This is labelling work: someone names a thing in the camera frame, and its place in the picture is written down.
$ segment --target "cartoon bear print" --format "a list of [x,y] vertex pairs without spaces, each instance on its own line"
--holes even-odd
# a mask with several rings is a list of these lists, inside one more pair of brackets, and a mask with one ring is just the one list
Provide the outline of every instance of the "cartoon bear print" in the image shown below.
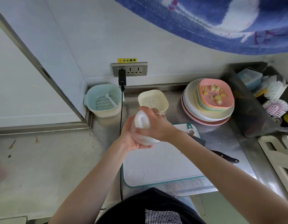
[[151,108],[157,108],[157,103],[155,101],[149,102]]

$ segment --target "knife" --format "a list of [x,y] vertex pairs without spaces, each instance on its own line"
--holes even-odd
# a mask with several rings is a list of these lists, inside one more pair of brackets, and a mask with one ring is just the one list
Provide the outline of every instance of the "knife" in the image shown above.
[[[206,143],[205,140],[203,140],[203,139],[201,139],[201,138],[198,138],[198,137],[196,137],[196,136],[194,136],[194,135],[190,135],[189,133],[187,133],[187,134],[188,134],[192,139],[194,139],[194,140],[197,141],[199,144],[201,144],[202,146],[205,147],[205,143]],[[215,150],[211,150],[211,151],[212,151],[213,153],[216,153],[218,156],[224,158],[225,160],[227,160],[227,161],[230,162],[230,163],[233,163],[233,164],[239,163],[239,160],[238,160],[238,159],[232,158],[232,157],[230,157],[230,156],[228,156],[228,155],[226,155],[226,154],[224,154],[224,153],[222,153],[222,152],[215,151]]]

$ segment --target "pink brush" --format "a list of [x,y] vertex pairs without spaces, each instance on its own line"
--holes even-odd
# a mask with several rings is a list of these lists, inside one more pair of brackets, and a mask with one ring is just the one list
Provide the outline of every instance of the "pink brush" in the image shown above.
[[270,99],[262,105],[273,117],[281,117],[288,111],[288,104],[279,99]]

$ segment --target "hand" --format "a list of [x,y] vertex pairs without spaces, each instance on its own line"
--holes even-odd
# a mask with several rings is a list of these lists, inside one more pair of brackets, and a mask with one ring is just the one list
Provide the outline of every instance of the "hand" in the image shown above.
[[168,140],[179,132],[175,126],[173,126],[164,115],[156,108],[150,109],[149,107],[141,106],[139,108],[143,110],[150,120],[149,129],[136,129],[136,133],[152,137],[159,141],[168,142]]
[[123,125],[122,130],[121,130],[121,135],[119,137],[120,142],[123,143],[123,145],[129,151],[139,149],[139,148],[152,148],[153,145],[150,145],[150,146],[142,145],[142,144],[135,142],[131,138],[131,124],[134,119],[135,119],[135,115],[129,117],[127,121],[125,122],[125,124]]

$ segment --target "yellow warning sticker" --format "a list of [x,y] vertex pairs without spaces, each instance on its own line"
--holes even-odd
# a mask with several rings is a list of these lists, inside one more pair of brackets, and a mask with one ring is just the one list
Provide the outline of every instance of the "yellow warning sticker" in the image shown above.
[[137,58],[121,58],[117,60],[118,60],[118,63],[137,62]]

